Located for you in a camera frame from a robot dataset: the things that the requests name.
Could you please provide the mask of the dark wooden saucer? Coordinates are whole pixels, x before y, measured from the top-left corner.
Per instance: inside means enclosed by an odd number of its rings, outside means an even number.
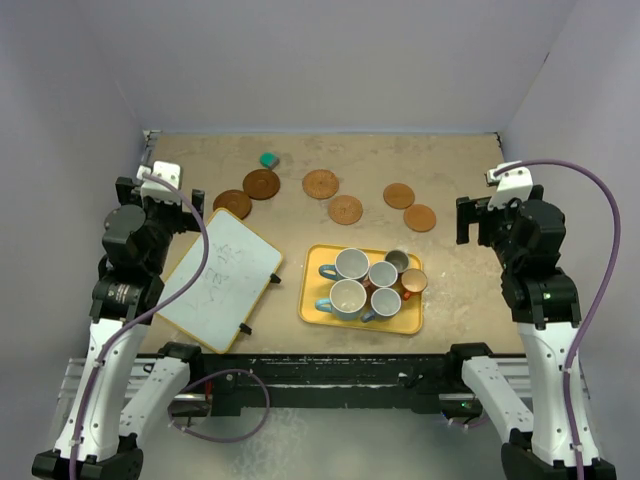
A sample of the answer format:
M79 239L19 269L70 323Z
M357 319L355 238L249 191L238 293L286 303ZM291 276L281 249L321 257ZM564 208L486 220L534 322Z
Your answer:
M243 190L255 200L266 200L275 196L280 189L280 179L269 169L256 169L243 180Z
M229 189L215 198L212 208L214 211L224 208L239 219L244 219L252 210L252 201L244 191Z

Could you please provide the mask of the light wooden coaster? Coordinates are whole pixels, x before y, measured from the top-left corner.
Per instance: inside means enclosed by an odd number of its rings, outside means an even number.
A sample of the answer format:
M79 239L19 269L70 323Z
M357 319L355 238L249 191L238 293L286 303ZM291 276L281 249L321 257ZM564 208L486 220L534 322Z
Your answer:
M437 222L435 212L424 204L413 204L404 211L403 220L415 232L428 232Z
M385 187L383 199L387 205L394 209L406 209L413 205L415 193L411 187L404 183L392 183Z

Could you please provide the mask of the woven rattan coaster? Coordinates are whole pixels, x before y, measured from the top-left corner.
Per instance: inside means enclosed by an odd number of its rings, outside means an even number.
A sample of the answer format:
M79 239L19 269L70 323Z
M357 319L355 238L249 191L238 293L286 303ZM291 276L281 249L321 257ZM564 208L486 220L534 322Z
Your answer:
M339 179L330 170L316 169L310 171L302 180L304 192L314 199L328 199L339 189Z
M340 195L331 200L328 214L332 221L340 225L351 225L363 214L362 203L354 196Z

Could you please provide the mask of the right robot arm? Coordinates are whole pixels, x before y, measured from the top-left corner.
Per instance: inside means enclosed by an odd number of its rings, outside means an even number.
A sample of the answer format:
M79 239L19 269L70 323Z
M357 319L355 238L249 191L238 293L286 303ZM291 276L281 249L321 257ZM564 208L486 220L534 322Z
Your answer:
M509 479L613 479L613 464L600 454L585 410L579 359L571 353L582 316L578 290L558 267L565 216L534 186L494 208L487 197L456 201L456 241L490 247L502 266L501 289L525 349L533 406L499 372L495 361L475 353L445 366L446 383L475 394L501 441Z

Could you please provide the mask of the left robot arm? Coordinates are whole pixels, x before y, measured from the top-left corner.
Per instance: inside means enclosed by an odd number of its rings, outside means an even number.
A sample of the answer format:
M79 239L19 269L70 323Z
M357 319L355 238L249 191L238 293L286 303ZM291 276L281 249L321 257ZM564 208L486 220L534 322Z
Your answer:
M171 241L177 233L206 231L203 192L186 198L180 186L179 174L148 169L116 182L120 205L104 221L84 369L54 447L34 458L39 479L138 478L153 425L180 389L194 392L205 382L200 348L167 344L143 386L126 396L154 314L178 297L160 298Z

